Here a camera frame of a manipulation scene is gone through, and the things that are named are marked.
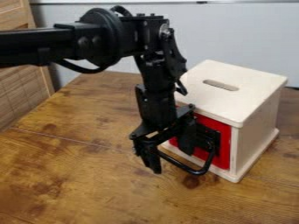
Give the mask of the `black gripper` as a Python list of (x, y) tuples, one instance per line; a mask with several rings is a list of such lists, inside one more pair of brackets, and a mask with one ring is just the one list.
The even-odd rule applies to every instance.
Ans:
[(154, 174), (161, 173), (161, 162), (157, 153), (158, 134), (165, 130), (178, 130), (178, 149), (186, 154), (193, 153), (196, 140), (196, 119), (193, 118), (192, 104), (176, 107), (173, 92), (174, 85), (164, 89), (149, 89), (146, 85), (134, 86), (141, 123), (129, 135), (133, 141), (134, 154), (141, 158), (144, 166)]

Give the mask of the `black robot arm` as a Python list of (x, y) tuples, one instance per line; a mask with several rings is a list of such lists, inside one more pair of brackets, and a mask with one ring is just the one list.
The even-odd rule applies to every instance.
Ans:
[(202, 174), (157, 150), (178, 138), (184, 152), (194, 148), (193, 105), (174, 106), (173, 94), (186, 94), (180, 77), (185, 58), (174, 43), (169, 20), (154, 14), (132, 15), (121, 6), (94, 8), (70, 24), (52, 28), (0, 31), (0, 68), (56, 63), (69, 70), (94, 74), (132, 56), (142, 82), (134, 86), (141, 124), (129, 135), (134, 154), (153, 172), (164, 159), (193, 175)]

